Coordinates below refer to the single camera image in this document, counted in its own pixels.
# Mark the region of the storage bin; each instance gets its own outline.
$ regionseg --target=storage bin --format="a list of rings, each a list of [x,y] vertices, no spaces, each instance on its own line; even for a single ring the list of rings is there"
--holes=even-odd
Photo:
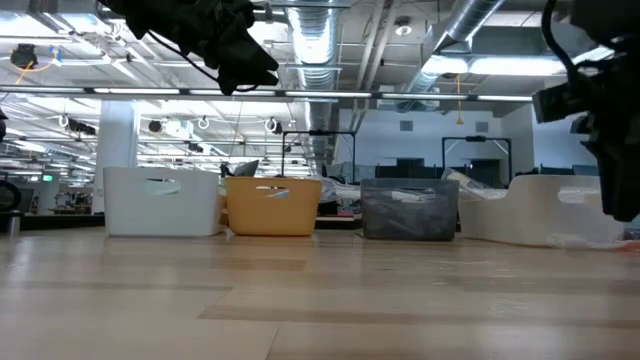
[[[448,241],[455,237],[457,181],[364,179],[361,186],[366,238]]]
[[[225,178],[229,227],[238,235],[309,236],[322,182],[289,178]]]
[[[218,232],[218,175],[206,171],[105,168],[111,236],[201,237]]]
[[[623,224],[602,213],[598,177],[526,175],[501,199],[461,202],[462,236],[545,247],[597,247]]]

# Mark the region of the white column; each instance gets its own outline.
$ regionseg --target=white column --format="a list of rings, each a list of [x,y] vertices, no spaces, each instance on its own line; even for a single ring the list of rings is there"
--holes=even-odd
[[[52,215],[56,206],[56,195],[60,191],[60,173],[43,173],[38,195],[38,215]]]
[[[103,101],[98,131],[93,213],[104,212],[105,167],[137,166],[140,114],[135,101]]]

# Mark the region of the white storage bin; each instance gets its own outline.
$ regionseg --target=white storage bin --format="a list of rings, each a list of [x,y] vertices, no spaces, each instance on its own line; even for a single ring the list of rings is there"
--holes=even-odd
[[[218,175],[195,170],[105,168],[111,236],[211,236],[218,232]]]
[[[593,176],[516,177],[502,199],[459,203],[462,236],[531,246],[607,247],[624,226],[602,213],[599,189]]]

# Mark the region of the black cable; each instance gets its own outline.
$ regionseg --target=black cable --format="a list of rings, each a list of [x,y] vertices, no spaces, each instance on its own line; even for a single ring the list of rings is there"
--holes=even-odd
[[[547,43],[547,46],[549,46],[549,49],[551,49],[558,59],[560,59],[562,65],[567,69],[567,78],[569,83],[571,83],[579,74],[578,68],[573,64],[573,61],[567,52],[558,44],[556,39],[553,37],[553,32],[551,31],[551,17],[557,3],[558,0],[548,0],[544,7],[541,24],[542,36],[544,37],[544,41]]]
[[[187,55],[184,55],[183,53],[181,53],[180,51],[174,49],[171,45],[167,44],[166,42],[160,40],[160,38],[158,38],[154,33],[152,33],[151,31],[149,31],[149,36],[151,36],[151,38],[155,41],[158,42],[158,44],[164,46],[165,48],[167,48],[168,50],[170,50],[171,52],[180,55],[181,58],[185,59],[189,64],[191,64],[191,66],[193,66],[196,70],[200,71],[204,76],[208,77],[209,79],[215,81],[216,83],[220,84],[220,82],[218,81],[218,78],[216,78],[215,76],[209,74],[208,72],[204,71],[204,69],[202,69],[200,66],[198,66],[198,64],[196,64],[195,62],[193,62],[193,60],[189,59],[189,57]]]

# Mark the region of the bin handle cutout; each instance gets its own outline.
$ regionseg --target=bin handle cutout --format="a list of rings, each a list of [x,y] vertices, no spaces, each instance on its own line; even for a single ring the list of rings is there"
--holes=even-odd
[[[256,190],[277,190],[275,193],[269,194],[265,196],[266,198],[272,199],[283,199],[289,197],[289,189],[286,187],[280,186],[256,186]]]
[[[147,178],[143,188],[151,196],[177,195],[182,191],[182,185],[175,179]]]

